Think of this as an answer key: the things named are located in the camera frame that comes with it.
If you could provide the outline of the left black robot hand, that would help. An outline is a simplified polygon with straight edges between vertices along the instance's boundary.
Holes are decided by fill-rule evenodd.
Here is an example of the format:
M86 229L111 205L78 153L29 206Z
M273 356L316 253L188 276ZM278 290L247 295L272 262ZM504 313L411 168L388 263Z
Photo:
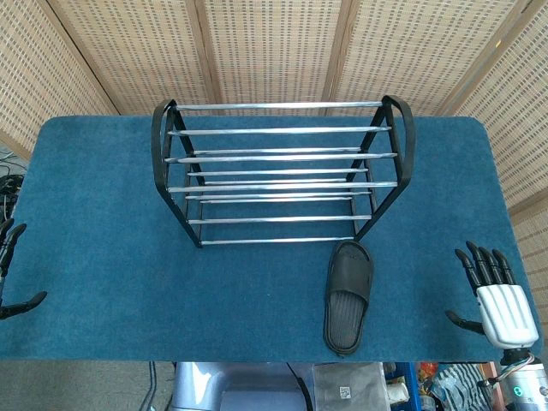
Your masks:
M1 223L1 295L3 295L3 289L14 256L15 246L27 228L25 223L13 227L14 222L15 220L13 218L8 218ZM1 320L9 319L33 310L42 303L46 296L46 291L40 291L31 300L21 303L4 305L3 302L1 302Z

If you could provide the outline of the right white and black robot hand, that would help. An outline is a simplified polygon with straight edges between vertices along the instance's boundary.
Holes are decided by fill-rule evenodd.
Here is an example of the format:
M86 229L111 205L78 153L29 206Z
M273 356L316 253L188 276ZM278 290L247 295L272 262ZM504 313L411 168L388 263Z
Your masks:
M483 335L502 350L531 348L539 340L525 291L519 285L506 257L471 241L467 252L455 250L478 304L481 321L471 321L447 310L457 327Z

